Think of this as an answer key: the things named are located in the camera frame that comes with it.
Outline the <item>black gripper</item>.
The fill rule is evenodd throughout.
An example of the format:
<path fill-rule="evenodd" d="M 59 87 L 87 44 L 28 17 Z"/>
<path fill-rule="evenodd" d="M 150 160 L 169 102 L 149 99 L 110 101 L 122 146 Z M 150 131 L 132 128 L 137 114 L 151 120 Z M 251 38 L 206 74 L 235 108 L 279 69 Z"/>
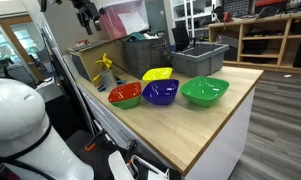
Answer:
<path fill-rule="evenodd" d="M 91 0 L 70 0 L 73 6 L 78 10 L 76 13 L 77 18 L 88 35 L 92 35 L 92 30 L 89 25 L 89 21 L 93 20 L 96 31 L 101 31 L 100 14 Z"/>

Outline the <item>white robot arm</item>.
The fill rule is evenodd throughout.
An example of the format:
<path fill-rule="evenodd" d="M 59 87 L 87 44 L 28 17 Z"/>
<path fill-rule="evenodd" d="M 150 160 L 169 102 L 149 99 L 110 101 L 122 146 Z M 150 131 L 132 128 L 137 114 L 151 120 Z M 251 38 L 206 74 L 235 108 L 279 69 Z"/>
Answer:
<path fill-rule="evenodd" d="M 54 129 L 40 93 L 10 78 L 0 78 L 0 163 L 22 180 L 94 180 Z"/>

